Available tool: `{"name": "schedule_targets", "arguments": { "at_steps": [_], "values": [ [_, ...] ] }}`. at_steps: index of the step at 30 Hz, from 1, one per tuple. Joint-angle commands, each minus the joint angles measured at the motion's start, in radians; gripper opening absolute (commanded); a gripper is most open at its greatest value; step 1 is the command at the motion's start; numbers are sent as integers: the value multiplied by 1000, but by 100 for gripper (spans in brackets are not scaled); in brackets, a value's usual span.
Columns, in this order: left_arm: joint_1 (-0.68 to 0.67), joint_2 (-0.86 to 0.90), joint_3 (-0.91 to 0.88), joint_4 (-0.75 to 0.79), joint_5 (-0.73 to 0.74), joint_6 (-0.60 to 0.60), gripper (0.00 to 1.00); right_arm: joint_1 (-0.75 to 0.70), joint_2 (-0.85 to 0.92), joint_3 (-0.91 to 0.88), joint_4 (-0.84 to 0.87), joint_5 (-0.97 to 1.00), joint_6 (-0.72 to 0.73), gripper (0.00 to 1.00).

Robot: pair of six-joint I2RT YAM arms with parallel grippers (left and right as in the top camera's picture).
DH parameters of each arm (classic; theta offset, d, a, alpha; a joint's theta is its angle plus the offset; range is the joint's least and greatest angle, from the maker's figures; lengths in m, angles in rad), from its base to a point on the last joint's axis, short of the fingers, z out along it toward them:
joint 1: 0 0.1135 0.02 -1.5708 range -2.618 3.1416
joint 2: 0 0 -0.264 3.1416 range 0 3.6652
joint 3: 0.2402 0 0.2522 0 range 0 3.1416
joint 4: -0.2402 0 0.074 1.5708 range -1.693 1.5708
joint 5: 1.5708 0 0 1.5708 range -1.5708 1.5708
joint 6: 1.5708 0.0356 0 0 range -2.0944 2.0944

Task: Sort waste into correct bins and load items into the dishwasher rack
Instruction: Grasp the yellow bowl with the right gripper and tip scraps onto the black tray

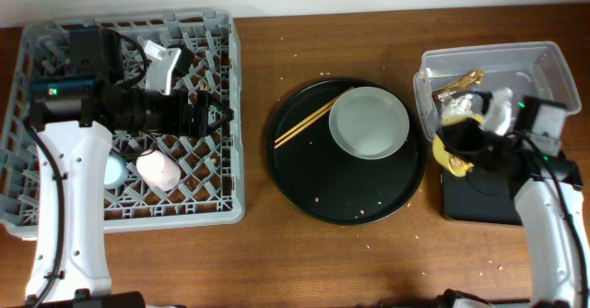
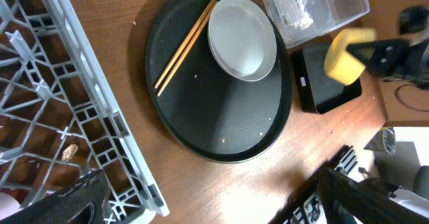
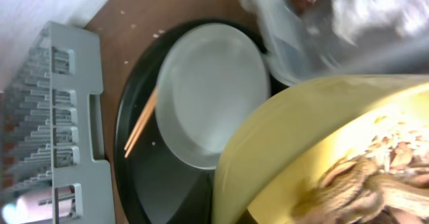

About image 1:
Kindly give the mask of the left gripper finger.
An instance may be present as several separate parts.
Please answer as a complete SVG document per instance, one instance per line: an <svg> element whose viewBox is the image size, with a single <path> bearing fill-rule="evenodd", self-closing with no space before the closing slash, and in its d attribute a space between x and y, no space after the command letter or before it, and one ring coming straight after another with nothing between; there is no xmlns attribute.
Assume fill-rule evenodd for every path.
<svg viewBox="0 0 590 308"><path fill-rule="evenodd" d="M221 119L217 120L216 124L227 124L234 118L234 111L229 105L224 105L211 93L199 90L197 92L197 112L200 115L199 122L201 124L208 123L208 114L211 107L221 112Z"/></svg>
<svg viewBox="0 0 590 308"><path fill-rule="evenodd" d="M208 121L206 121L202 126L202 137L211 136L218 129L222 128L225 124L228 124L229 122L229 116L223 117L220 120L214 122L213 124L210 124Z"/></svg>

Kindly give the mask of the yellow plastic bowl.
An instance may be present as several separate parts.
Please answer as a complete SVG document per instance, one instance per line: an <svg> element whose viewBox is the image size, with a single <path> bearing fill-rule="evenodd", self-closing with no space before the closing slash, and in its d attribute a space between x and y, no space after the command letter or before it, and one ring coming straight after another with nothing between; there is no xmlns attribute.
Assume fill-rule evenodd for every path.
<svg viewBox="0 0 590 308"><path fill-rule="evenodd" d="M467 118L474 119L479 124L484 123L484 117L481 114L472 114L469 117L455 116L443 120L441 128L446 128L452 124L459 124ZM432 152L437 162L455 177L465 177L474 168L473 163L463 160L445 149L441 133L437 133L432 141Z"/></svg>

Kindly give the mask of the pink plastic cup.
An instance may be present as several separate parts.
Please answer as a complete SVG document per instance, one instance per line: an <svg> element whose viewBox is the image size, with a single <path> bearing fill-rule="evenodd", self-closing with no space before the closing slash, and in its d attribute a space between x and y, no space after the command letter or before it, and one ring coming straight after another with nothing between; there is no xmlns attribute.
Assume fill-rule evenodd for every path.
<svg viewBox="0 0 590 308"><path fill-rule="evenodd" d="M167 192L181 179L181 168L175 160L158 150L145 151L136 159L136 168L150 187Z"/></svg>

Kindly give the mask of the gold foil snack wrapper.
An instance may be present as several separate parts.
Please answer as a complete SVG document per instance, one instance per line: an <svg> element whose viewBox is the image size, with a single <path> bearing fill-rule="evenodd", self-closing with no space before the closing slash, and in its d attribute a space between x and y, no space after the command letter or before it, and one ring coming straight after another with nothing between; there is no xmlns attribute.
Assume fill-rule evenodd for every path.
<svg viewBox="0 0 590 308"><path fill-rule="evenodd" d="M432 92L432 99L436 102L443 102L448 97L454 95L456 92L470 88L472 85L479 85L484 76L483 70L473 70L456 81L444 86L441 89Z"/></svg>

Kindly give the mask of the blue plastic cup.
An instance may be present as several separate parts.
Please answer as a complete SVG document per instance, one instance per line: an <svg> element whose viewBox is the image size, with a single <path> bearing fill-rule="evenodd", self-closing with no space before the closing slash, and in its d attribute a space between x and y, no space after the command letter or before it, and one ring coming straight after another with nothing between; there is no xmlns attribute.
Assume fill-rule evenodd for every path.
<svg viewBox="0 0 590 308"><path fill-rule="evenodd" d="M126 164L126 160L118 155L108 157L103 181L106 189L116 189L124 184L129 174Z"/></svg>

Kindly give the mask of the grey round plate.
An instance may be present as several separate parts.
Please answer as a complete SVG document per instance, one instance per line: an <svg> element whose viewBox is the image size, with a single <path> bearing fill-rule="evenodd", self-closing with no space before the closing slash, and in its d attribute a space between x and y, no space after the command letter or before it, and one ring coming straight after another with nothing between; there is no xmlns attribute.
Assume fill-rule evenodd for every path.
<svg viewBox="0 0 590 308"><path fill-rule="evenodd" d="M379 160L396 153L409 136L409 114L393 93L357 87L339 96L329 112L332 138L349 155Z"/></svg>

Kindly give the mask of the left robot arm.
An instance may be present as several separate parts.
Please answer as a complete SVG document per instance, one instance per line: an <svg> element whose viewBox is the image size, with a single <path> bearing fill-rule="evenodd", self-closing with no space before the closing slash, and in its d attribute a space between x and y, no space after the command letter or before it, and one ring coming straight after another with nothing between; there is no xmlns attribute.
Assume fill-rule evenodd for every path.
<svg viewBox="0 0 590 308"><path fill-rule="evenodd" d="M142 70L124 74L128 37L103 27L69 33L69 62L29 85L24 127L38 150L36 259L28 307L142 307L137 291L112 292L104 246L104 178L115 131L201 138L236 117L221 98L190 98L171 80L193 53L182 45L137 45Z"/></svg>

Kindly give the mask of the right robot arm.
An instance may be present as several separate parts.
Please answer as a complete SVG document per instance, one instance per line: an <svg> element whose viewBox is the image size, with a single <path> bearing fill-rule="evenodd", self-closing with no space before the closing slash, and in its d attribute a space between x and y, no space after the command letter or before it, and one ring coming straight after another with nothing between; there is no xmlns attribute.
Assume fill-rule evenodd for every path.
<svg viewBox="0 0 590 308"><path fill-rule="evenodd" d="M474 169L509 183L524 226L535 307L589 304L589 244L583 218L583 182L561 151L564 104L526 96L510 102L483 94L483 113L443 120L433 140L435 159L452 175Z"/></svg>

